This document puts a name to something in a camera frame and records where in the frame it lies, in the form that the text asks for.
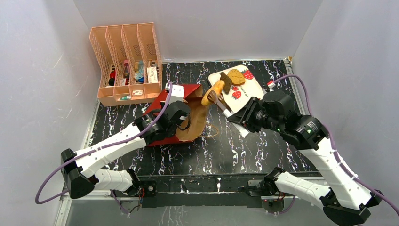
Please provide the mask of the red brown paper bag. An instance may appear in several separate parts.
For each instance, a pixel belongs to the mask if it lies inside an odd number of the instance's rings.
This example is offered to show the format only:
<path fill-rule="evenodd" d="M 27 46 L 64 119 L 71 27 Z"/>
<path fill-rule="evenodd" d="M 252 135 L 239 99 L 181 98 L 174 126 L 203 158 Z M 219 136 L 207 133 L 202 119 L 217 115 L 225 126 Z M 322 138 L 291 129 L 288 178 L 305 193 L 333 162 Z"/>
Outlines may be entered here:
<path fill-rule="evenodd" d="M 147 146 L 186 143 L 200 137 L 206 126 L 208 106 L 203 106 L 201 84 L 167 84 L 143 116 L 134 121 Z"/>

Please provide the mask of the round yellow fake bread slice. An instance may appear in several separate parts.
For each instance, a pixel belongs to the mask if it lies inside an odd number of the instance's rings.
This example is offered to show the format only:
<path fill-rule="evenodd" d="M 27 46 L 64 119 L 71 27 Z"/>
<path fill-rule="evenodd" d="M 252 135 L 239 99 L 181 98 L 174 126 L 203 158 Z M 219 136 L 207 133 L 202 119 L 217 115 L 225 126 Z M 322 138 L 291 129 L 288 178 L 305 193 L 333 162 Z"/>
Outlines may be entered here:
<path fill-rule="evenodd" d="M 227 76 L 231 79 L 234 86 L 241 86 L 246 82 L 244 75 L 237 69 L 231 69 Z"/>

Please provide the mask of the brown twisted fake bread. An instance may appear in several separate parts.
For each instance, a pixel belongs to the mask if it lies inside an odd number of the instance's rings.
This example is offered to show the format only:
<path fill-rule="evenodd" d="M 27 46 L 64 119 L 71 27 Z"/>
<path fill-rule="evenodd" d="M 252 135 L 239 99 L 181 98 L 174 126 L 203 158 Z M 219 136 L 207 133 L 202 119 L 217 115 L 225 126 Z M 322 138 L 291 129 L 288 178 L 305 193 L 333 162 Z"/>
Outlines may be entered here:
<path fill-rule="evenodd" d="M 223 91 L 225 94 L 229 94 L 232 86 L 231 78 L 224 72 L 220 72 L 220 80 L 224 82 Z"/>

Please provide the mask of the long yellow fake bread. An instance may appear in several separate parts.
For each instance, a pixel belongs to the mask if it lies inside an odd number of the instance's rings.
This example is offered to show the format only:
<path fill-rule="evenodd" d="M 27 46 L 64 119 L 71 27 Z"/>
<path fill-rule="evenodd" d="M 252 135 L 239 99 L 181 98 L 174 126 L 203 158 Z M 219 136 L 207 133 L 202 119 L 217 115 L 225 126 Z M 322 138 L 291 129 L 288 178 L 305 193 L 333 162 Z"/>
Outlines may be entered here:
<path fill-rule="evenodd" d="M 204 97 L 201 100 L 201 104 L 203 106 L 209 106 L 215 103 L 225 86 L 225 82 L 222 80 L 217 81 L 212 87 L 205 93 Z"/>

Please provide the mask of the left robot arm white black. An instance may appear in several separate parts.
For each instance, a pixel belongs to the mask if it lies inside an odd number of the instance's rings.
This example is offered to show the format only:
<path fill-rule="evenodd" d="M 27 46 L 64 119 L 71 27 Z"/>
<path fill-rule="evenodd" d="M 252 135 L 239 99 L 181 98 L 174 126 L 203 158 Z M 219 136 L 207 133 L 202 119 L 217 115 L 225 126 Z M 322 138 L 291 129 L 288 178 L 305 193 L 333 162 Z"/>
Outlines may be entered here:
<path fill-rule="evenodd" d="M 61 160 L 65 166 L 61 173 L 70 197 L 82 198 L 94 190 L 137 195 L 142 183 L 134 170 L 105 170 L 104 166 L 133 150 L 174 136 L 182 123 L 190 119 L 190 112 L 186 103 L 175 101 L 135 119 L 119 133 L 96 145 L 76 152 L 64 150 Z"/>

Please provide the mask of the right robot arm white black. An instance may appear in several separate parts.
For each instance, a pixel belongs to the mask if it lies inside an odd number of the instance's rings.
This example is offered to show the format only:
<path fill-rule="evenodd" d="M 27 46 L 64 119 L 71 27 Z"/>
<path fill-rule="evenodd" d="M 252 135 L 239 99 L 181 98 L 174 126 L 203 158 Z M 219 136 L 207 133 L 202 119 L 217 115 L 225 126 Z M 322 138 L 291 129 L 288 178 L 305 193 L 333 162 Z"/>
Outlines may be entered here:
<path fill-rule="evenodd" d="M 355 174 L 331 147 L 329 134 L 322 123 L 311 115 L 300 114 L 291 96 L 276 90 L 262 99 L 251 97 L 227 119 L 252 133 L 270 129 L 310 160 L 326 180 L 320 185 L 298 178 L 282 168 L 274 168 L 249 190 L 259 195 L 289 193 L 323 210 L 340 226 L 363 224 L 370 217 L 369 208 L 381 202 L 379 192 L 373 192 L 355 180 Z"/>

